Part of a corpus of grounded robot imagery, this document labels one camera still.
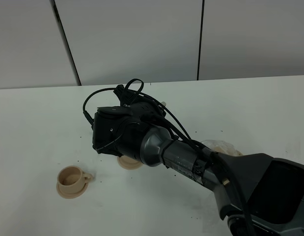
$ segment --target white tabletop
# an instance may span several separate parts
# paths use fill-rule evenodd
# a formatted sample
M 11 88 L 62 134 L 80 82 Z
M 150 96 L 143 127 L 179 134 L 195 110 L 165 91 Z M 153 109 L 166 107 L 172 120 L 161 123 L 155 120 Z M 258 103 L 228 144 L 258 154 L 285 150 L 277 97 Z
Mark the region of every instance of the white tabletop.
M 0 236 L 231 235 L 209 190 L 165 166 L 124 170 L 92 149 L 82 104 L 106 87 L 0 90 Z M 143 92 L 165 101 L 193 139 L 304 164 L 304 76 L 152 83 Z M 87 110 L 114 105 L 107 91 Z M 96 179 L 66 200 L 55 186 L 69 165 Z

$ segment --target beige saucer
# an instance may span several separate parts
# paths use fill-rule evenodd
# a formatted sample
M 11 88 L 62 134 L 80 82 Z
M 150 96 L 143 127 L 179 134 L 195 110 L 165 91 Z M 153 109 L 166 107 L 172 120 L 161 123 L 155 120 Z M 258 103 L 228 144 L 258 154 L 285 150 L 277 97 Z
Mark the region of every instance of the beige saucer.
M 59 189 L 59 183 L 57 183 L 57 192 L 58 194 L 63 197 L 63 198 L 66 198 L 66 199 L 72 199 L 72 198 L 77 198 L 78 196 L 80 196 L 82 193 L 85 192 L 85 190 L 87 189 L 88 187 L 88 183 L 86 183 L 83 187 L 83 189 L 77 193 L 74 193 L 74 194 L 67 194 L 67 193 L 63 193 L 61 192 L 61 190 Z
M 118 164 L 126 170 L 135 170 L 143 165 L 142 162 L 136 161 L 128 156 L 117 157 Z

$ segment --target wall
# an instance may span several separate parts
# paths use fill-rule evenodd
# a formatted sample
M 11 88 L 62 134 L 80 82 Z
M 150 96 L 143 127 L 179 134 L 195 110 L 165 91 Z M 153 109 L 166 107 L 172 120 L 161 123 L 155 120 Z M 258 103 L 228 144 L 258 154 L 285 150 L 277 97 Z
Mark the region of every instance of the wall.
M 56 0 L 82 85 L 196 80 L 202 0 Z
M 304 0 L 205 0 L 202 80 L 304 75 Z
M 76 84 L 49 0 L 0 0 L 0 89 Z

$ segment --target plastic bag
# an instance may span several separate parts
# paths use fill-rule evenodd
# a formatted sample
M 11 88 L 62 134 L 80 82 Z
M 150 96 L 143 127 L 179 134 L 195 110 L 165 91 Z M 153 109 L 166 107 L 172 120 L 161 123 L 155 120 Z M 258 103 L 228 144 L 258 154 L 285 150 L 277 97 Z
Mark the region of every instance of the plastic bag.
M 242 156 L 243 154 L 235 149 L 233 144 L 227 143 L 222 140 L 204 140 L 202 142 L 209 149 L 221 152 L 231 156 Z

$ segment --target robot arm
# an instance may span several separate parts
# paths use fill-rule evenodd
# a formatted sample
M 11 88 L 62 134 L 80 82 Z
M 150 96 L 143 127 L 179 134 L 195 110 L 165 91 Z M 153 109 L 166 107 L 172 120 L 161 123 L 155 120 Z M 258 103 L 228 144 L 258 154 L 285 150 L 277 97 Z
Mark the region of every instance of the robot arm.
M 234 191 L 236 179 L 254 235 L 304 236 L 304 165 L 266 154 L 233 157 L 198 142 L 195 146 L 196 141 L 179 141 L 159 104 L 146 96 L 133 97 L 134 92 L 123 86 L 114 92 L 121 106 L 98 108 L 90 122 L 98 153 L 126 155 L 147 166 L 163 164 L 178 171 L 214 192 L 220 218 L 228 216 L 234 236 L 249 236 L 243 202 Z

